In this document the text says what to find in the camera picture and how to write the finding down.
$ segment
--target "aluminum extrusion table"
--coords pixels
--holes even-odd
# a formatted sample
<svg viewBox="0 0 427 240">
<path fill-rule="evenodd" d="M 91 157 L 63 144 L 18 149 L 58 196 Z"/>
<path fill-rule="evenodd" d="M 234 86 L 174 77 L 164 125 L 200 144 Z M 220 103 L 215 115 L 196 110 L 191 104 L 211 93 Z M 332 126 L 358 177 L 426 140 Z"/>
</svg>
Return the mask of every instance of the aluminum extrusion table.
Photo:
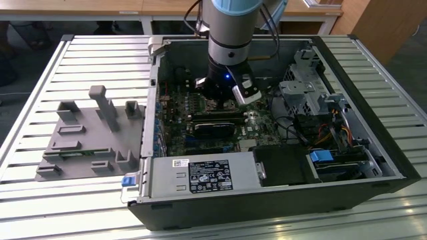
<svg viewBox="0 0 427 240">
<path fill-rule="evenodd" d="M 146 103 L 150 36 L 75 36 L 59 43 L 0 148 L 0 239 L 393 239 L 427 235 L 427 116 L 358 40 L 322 37 L 423 177 L 351 210 L 151 232 L 122 203 L 122 176 L 35 182 L 63 100 Z M 338 84 L 327 74 L 331 85 Z M 138 195 L 136 189 L 128 191 Z"/>
</svg>

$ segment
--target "blue latch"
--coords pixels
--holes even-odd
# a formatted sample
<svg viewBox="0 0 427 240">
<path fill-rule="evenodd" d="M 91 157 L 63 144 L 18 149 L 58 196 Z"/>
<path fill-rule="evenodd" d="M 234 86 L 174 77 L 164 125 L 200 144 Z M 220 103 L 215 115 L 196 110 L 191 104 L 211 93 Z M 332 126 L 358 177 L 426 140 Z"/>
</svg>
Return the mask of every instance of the blue latch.
<svg viewBox="0 0 427 240">
<path fill-rule="evenodd" d="M 334 157 L 330 150 L 315 150 L 310 153 L 311 161 L 315 162 L 327 162 L 334 161 Z"/>
<path fill-rule="evenodd" d="M 136 176 L 124 176 L 122 179 L 122 187 L 136 186 Z"/>
</svg>

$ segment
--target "table leg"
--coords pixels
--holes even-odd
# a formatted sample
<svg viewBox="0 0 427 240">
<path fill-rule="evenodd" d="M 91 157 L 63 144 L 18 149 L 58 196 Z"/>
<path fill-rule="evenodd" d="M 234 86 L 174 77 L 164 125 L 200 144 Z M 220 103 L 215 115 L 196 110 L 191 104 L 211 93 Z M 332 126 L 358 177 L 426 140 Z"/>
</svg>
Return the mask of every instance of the table leg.
<svg viewBox="0 0 427 240">
<path fill-rule="evenodd" d="M 154 21 L 152 16 L 140 17 L 140 23 L 142 23 L 142 29 L 144 31 L 144 35 L 154 35 L 152 21 Z"/>
<path fill-rule="evenodd" d="M 331 17 L 327 17 L 322 26 L 320 26 L 320 29 L 319 29 L 319 35 L 330 35 L 331 34 L 331 30 L 334 28 L 334 24 L 336 22 L 336 19 L 338 17 L 336 16 L 331 16 Z"/>
</svg>

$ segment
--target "motherboard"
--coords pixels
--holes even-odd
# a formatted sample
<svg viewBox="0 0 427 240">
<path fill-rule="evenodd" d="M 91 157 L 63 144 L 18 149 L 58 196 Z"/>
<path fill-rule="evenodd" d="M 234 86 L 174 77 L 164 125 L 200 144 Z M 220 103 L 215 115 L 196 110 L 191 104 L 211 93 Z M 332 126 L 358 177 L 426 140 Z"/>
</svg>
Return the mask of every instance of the motherboard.
<svg viewBox="0 0 427 240">
<path fill-rule="evenodd" d="M 160 94 L 163 114 L 158 116 L 168 157 L 247 152 L 282 143 L 266 99 L 246 106 L 230 100 L 219 109 L 214 100 L 186 86 L 176 85 L 170 91 Z"/>
</svg>

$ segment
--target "power supply label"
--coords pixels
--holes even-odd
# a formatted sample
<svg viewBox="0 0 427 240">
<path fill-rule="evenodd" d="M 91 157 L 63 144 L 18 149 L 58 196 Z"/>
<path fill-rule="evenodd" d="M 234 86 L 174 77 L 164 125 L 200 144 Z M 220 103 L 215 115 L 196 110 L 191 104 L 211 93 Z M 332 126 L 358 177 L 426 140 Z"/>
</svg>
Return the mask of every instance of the power supply label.
<svg viewBox="0 0 427 240">
<path fill-rule="evenodd" d="M 188 177 L 192 194 L 234 190 L 228 160 L 190 162 Z"/>
</svg>

